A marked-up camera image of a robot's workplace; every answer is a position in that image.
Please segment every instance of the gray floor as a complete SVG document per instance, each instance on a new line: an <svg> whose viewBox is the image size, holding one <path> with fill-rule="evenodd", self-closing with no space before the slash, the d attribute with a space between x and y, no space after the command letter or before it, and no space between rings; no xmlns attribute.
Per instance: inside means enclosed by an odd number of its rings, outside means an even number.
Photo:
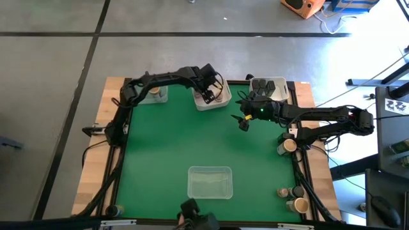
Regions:
<svg viewBox="0 0 409 230"><path fill-rule="evenodd" d="M0 31L92 32L103 4L96 0L2 1ZM338 18L330 19L328 26L335 26ZM70 214L81 175L81 154L89 142L81 128L95 120L106 77L139 77L146 70L160 73L211 63L227 79L244 79L252 73L308 81L316 102L324 102L347 89L346 79L368 79L400 58L409 37L407 29L396 2L383 0L371 13L348 23L342 31L353 33L350 38L100 38L45 218ZM320 33L321 29L316 19L302 20L278 1L117 0L111 1L102 31ZM31 217L90 43L91 38L0 37L0 52L5 54L0 57L0 135L26 145L21 151L0 148L0 206L5 207L0 220ZM379 78L404 63L400 61ZM362 94L372 91L352 92L330 105L365 107L369 104ZM343 143L353 139L345 138ZM374 136L359 140L374 142ZM370 152L372 148L341 144L332 157L345 163ZM361 196L359 189L335 186L344 209L360 199L347 199L350 193Z"/></svg>
<svg viewBox="0 0 409 230"><path fill-rule="evenodd" d="M1 220L31 216L90 40L0 38L0 135L24 143L0 148Z"/></svg>

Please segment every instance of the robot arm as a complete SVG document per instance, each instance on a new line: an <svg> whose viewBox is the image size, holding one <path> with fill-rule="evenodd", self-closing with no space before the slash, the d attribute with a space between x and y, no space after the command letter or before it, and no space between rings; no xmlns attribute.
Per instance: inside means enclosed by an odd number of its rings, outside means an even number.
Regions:
<svg viewBox="0 0 409 230"><path fill-rule="evenodd" d="M280 125L290 125L300 121L336 121L330 125L319 128L299 128L295 142L298 146L312 144L316 139L328 139L332 136L351 133L354 135L369 135L373 133L373 115L357 107L340 106L336 108L299 108L273 101L267 96L250 92L248 98L243 98L236 103L245 117L232 115L239 122L240 129L247 131L249 121L262 119L273 121Z"/></svg>
<svg viewBox="0 0 409 230"><path fill-rule="evenodd" d="M181 84L186 88L194 88L201 94L206 104L212 102L215 96L209 86L216 83L218 73L210 64L202 68L196 66L183 67L176 72L150 75L148 72L124 85L120 91L120 104L114 119L105 128L105 136L111 146L118 146L124 141L124 125L133 107L137 106L149 90L155 87ZM135 86L142 88L137 92Z"/></svg>

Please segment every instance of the tan cup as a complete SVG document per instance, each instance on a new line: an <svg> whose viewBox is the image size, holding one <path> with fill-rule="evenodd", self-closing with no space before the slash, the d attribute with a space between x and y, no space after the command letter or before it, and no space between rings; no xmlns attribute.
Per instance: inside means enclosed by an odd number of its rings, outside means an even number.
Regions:
<svg viewBox="0 0 409 230"><path fill-rule="evenodd" d="M277 147L277 153L279 155L283 155L286 153L292 153L295 150L297 150L297 144L295 143L294 140L291 140L291 139L286 139L283 143L281 143Z"/></svg>
<svg viewBox="0 0 409 230"><path fill-rule="evenodd" d="M306 213L309 209L308 201L304 198L297 198L286 202L287 209L295 213Z"/></svg>
<svg viewBox="0 0 409 230"><path fill-rule="evenodd" d="M151 88L151 90L149 90L149 93L152 94L155 100L160 99L160 88L159 87Z"/></svg>

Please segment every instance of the wooden table edge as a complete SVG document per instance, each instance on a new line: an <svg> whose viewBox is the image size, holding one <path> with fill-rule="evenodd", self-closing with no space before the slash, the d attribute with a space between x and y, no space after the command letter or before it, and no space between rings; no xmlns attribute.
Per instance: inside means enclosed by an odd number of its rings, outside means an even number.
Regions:
<svg viewBox="0 0 409 230"><path fill-rule="evenodd" d="M107 124L113 118L116 112L116 106L111 102L111 98L115 97L119 99L119 90L120 87L122 87L124 80L125 77L107 77L95 123ZM315 107L311 85L308 82L294 83L298 106ZM319 126L319 123L317 121L303 121L302 125L303 127L315 128ZM104 139L105 137L103 135L95 135L91 138L89 145L103 141ZM314 144L323 148L322 142L316 141ZM77 189L77 194L75 196L72 214L77 214L82 211L88 202L90 202L92 197L98 192L103 180L108 151L109 146L107 144L88 151ZM114 154L113 167L118 159L119 151L120 150L117 149ZM309 158L314 191L331 214L340 220L341 214L339 212L334 185L332 184L332 177L326 156L317 149L308 150L307 155ZM105 210L105 208L109 205L111 194L112 185L106 193L103 210ZM312 219L310 211L307 213L307 219Z"/></svg>

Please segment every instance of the green mat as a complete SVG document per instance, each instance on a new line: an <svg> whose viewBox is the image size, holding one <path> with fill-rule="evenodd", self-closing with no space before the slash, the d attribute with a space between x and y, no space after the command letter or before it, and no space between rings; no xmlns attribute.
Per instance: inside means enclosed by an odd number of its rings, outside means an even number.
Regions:
<svg viewBox="0 0 409 230"><path fill-rule="evenodd" d="M295 186L291 159L276 150L284 129L254 120L241 131L230 114L241 115L236 92L249 86L229 87L229 105L210 111L199 112L183 86L169 86L167 103L134 108L116 202L124 217L175 219L188 199L189 167L228 166L233 197L197 199L201 213L212 211L220 221L301 221L276 194Z"/></svg>

